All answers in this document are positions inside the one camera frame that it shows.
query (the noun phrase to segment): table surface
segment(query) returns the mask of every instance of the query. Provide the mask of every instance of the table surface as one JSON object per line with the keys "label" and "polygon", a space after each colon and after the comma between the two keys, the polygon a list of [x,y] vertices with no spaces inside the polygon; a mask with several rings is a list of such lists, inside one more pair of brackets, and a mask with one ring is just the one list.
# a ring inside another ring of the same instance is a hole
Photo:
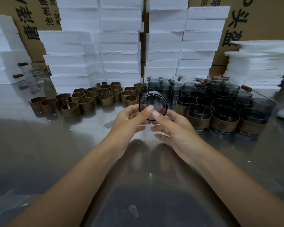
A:
{"label": "table surface", "polygon": [[[279,92],[259,90],[284,105]],[[29,100],[56,96],[51,83],[0,85],[0,226],[48,190],[109,132],[123,103],[66,119],[33,112]],[[239,133],[199,135],[284,200],[284,120],[275,114],[259,138]],[[208,184],[150,130],[135,134],[107,175],[85,226],[237,226]]]}

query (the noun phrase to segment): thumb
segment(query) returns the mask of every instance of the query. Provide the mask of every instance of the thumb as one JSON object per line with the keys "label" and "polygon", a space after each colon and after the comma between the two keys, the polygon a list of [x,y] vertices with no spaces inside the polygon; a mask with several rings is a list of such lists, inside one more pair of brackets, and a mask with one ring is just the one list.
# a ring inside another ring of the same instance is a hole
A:
{"label": "thumb", "polygon": [[167,128],[170,132],[176,131],[177,124],[171,121],[170,119],[166,118],[159,112],[153,111],[153,117],[159,124]]}
{"label": "thumb", "polygon": [[133,125],[139,126],[142,122],[147,120],[151,113],[154,111],[153,105],[147,106],[143,111],[141,111],[135,118],[131,119]]}

